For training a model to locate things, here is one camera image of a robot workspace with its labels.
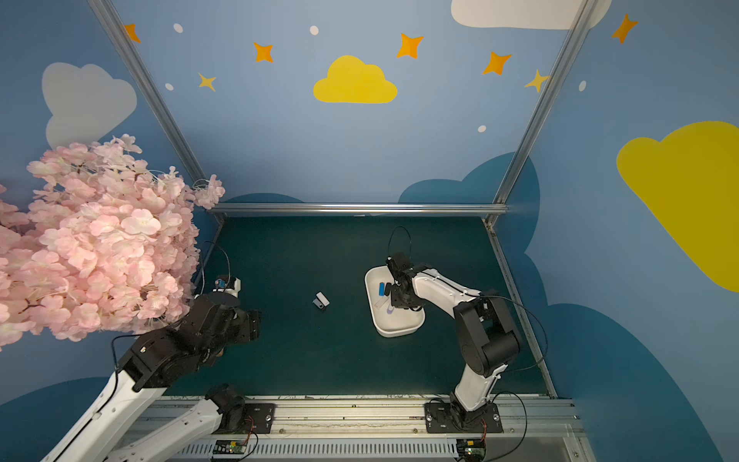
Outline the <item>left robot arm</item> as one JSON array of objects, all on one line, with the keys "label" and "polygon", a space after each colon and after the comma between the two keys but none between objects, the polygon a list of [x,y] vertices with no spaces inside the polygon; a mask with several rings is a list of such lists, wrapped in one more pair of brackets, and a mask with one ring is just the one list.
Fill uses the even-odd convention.
[{"label": "left robot arm", "polygon": [[244,397],[222,385],[170,423],[131,445],[117,446],[138,417],[178,379],[213,365],[227,346],[256,340],[261,319],[261,312],[242,310],[238,298],[227,292],[199,296],[182,319],[139,336],[115,363],[99,397],[46,460],[166,461],[220,429],[252,425]]}]

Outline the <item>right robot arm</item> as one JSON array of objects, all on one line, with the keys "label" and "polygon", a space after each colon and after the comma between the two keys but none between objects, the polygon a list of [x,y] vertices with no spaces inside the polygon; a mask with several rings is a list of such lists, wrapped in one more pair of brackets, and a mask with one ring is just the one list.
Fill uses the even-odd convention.
[{"label": "right robot arm", "polygon": [[385,294],[394,308],[419,311],[429,302],[454,319],[465,370],[450,396],[450,409],[460,422],[478,418],[500,376],[523,348],[507,298],[467,288],[428,265],[413,265],[401,252],[389,256],[386,267],[392,282]]}]

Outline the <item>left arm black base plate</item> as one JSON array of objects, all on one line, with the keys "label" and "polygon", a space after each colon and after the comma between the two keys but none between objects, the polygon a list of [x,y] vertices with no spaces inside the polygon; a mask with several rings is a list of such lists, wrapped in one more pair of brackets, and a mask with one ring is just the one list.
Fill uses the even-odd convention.
[{"label": "left arm black base plate", "polygon": [[217,434],[259,435],[271,433],[276,405],[271,402],[247,402],[226,410],[221,417]]}]

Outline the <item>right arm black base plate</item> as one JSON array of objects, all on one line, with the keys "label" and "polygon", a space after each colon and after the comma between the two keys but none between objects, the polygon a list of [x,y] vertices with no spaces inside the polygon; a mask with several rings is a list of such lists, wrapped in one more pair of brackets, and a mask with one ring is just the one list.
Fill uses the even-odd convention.
[{"label": "right arm black base plate", "polygon": [[503,433],[502,417],[496,404],[484,404],[467,411],[456,402],[429,400],[424,406],[428,433]]}]

